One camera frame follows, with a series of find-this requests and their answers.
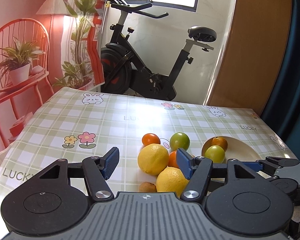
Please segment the wooden door panel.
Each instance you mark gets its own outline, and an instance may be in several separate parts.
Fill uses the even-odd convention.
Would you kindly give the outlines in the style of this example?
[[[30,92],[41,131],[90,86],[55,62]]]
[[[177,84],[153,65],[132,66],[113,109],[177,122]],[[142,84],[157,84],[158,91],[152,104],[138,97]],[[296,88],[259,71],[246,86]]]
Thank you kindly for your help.
[[[281,68],[292,0],[236,0],[207,104],[263,111]]]

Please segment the green-yellow round fruit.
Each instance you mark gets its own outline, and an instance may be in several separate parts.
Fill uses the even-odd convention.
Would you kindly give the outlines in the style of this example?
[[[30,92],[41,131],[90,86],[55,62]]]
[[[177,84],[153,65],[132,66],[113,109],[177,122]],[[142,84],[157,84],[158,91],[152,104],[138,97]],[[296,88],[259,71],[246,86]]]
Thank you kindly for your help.
[[[204,153],[204,157],[211,159],[214,163],[222,163],[225,159],[225,150],[221,146],[210,146]]]

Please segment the dark orange persimmon fruit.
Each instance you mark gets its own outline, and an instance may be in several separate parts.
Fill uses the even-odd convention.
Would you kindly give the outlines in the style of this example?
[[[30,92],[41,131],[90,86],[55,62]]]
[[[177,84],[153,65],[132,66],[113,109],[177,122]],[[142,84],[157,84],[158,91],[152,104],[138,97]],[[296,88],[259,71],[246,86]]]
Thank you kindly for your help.
[[[211,146],[220,146],[224,151],[228,149],[228,142],[224,137],[214,137]]]

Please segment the green round fruit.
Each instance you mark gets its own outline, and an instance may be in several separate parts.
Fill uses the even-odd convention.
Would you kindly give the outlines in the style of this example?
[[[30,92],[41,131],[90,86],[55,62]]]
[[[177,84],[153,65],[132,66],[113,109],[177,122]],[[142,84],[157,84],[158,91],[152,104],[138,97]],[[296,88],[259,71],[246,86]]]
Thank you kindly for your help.
[[[190,139],[188,135],[183,132],[174,133],[170,138],[171,151],[176,151],[179,148],[188,150],[190,147]]]

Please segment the large yellow lemon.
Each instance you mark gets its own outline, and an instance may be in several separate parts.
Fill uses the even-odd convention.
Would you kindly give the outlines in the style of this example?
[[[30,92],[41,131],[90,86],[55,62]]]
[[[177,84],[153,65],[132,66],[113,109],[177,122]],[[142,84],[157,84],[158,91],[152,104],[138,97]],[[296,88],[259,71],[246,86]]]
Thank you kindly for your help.
[[[181,170],[175,167],[166,167],[157,177],[157,192],[175,192],[179,198],[189,183]]]

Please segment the far small orange tangerine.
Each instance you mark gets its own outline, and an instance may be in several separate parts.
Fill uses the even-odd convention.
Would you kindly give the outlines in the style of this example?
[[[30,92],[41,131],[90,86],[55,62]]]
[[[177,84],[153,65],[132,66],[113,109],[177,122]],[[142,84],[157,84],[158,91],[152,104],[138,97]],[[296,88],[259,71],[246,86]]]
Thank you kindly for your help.
[[[142,137],[143,146],[150,144],[161,144],[160,138],[154,133],[147,133]]]

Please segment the pink room backdrop poster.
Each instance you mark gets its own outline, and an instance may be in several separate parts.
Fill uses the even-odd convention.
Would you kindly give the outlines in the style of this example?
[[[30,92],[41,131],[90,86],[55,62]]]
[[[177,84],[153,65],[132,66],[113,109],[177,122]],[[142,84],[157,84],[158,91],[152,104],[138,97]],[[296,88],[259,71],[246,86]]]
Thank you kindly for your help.
[[[0,151],[63,87],[104,83],[105,0],[0,0]]]

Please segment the beige round plate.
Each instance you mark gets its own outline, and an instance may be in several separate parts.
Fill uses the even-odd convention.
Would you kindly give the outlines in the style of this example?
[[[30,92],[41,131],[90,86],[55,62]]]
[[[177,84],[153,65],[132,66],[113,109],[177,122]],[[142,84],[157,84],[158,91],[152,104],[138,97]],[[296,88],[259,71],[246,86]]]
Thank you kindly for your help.
[[[226,163],[228,159],[238,159],[240,161],[256,161],[261,159],[257,152],[238,139],[225,136],[216,137],[224,137],[228,142],[228,149],[225,151],[225,159],[222,163]],[[206,150],[211,146],[211,141],[213,138],[210,138],[203,145],[202,156],[204,156]]]

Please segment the small orange tangerine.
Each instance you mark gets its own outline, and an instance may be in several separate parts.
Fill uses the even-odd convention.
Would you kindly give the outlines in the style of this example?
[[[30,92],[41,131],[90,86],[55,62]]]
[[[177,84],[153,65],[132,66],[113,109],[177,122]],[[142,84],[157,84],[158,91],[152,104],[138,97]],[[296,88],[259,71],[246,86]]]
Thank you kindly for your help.
[[[160,138],[154,133],[147,133],[142,137],[143,146],[150,144],[161,144]]]
[[[177,163],[177,152],[172,151],[169,155],[169,161],[168,161],[168,166],[169,167],[175,167],[179,168],[178,163]]]

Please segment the teal curtain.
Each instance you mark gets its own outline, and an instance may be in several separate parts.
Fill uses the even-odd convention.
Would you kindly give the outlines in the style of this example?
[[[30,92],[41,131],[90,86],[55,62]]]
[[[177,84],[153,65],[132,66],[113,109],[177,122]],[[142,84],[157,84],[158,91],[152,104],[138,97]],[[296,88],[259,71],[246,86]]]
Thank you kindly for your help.
[[[286,51],[261,118],[300,160],[300,0],[292,0]]]

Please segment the green plaid tablecloth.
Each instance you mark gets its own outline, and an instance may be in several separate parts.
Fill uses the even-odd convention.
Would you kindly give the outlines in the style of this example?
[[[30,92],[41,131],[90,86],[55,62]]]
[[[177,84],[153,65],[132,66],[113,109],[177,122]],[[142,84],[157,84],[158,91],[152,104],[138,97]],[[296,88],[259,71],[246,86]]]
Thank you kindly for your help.
[[[56,159],[76,163],[91,155],[103,155],[112,147],[120,151],[119,164],[109,180],[112,191],[137,191],[141,183],[156,180],[137,164],[141,139],[147,133],[156,134],[162,145],[169,147],[171,136],[183,132],[190,139],[192,155],[200,155],[209,139],[225,136],[254,151],[236,152],[239,160],[293,157],[252,109],[113,94],[101,94],[90,104],[83,99],[83,92],[65,88],[36,111],[0,166],[0,200]]]

